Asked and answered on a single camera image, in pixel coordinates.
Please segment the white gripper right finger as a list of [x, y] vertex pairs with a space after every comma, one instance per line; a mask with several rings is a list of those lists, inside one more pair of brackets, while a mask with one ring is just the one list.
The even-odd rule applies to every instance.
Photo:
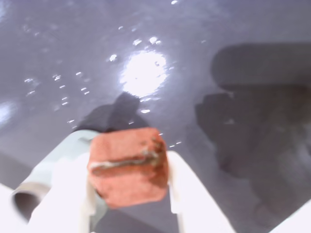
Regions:
[[187, 162], [167, 152], [171, 212], [180, 233], [232, 233], [229, 220]]

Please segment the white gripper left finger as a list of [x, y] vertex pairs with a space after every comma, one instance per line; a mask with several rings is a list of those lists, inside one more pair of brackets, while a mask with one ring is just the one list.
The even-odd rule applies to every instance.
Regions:
[[52, 174], [52, 187], [33, 210], [30, 233], [89, 233], [96, 212], [95, 190], [88, 180], [89, 153], [74, 160], [61, 158]]

